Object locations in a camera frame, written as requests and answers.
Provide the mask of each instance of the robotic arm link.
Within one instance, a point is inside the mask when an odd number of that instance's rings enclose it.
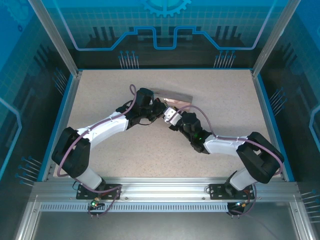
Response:
[[[256,182],[268,183],[273,175],[281,171],[283,156],[260,133],[252,132],[242,137],[217,136],[206,116],[211,132],[201,127],[195,113],[181,110],[168,107],[158,98],[154,99],[151,90],[140,88],[133,101],[120,106],[104,120],[77,130],[71,127],[63,130],[52,154],[53,161],[59,165],[58,176],[62,168],[66,175],[83,183],[92,192],[107,192],[103,191],[105,181],[89,167],[90,151],[112,135],[140,124],[141,119],[154,122],[161,116],[170,124],[169,128],[182,133],[198,153],[240,157],[245,168],[234,172],[224,184],[223,191],[231,198]]]

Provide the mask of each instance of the speckled tabletop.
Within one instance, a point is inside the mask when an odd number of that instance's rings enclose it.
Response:
[[[159,88],[193,96],[192,104],[207,114],[216,134],[246,136],[256,131],[269,139],[250,71],[245,69],[84,70],[68,126],[78,129],[109,116],[132,99],[130,84],[137,90]],[[209,130],[205,118],[195,112]],[[235,156],[197,153],[162,118],[100,143],[90,153],[90,166],[104,177],[228,177],[244,167]]]

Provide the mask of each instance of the blue enclosure wall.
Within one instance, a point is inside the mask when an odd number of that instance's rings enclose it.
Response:
[[[70,73],[28,1],[0,2],[0,33],[0,238],[13,239],[38,173],[22,157],[42,162]]]
[[[301,0],[261,77],[295,179],[320,190],[320,3]]]
[[[287,0],[44,0],[79,68],[251,68]]]

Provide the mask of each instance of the gear logo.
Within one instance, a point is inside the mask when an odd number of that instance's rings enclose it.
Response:
[[[6,7],[11,17],[19,24],[23,24],[29,16],[27,0],[0,0],[0,6]]]
[[[186,10],[187,4],[191,3],[191,0],[141,0],[145,10],[149,10],[151,14],[155,14],[157,17],[161,15],[166,18],[168,15],[171,17],[174,14],[180,14],[180,10]]]

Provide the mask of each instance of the enclosure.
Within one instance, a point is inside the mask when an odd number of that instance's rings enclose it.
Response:
[[[0,12],[1,239],[319,238],[318,1],[3,0]],[[249,216],[206,191],[239,158],[200,154],[159,119],[90,153],[123,186],[90,218],[52,153],[63,129],[131,100],[130,84],[188,94],[217,134],[259,132],[282,153]]]

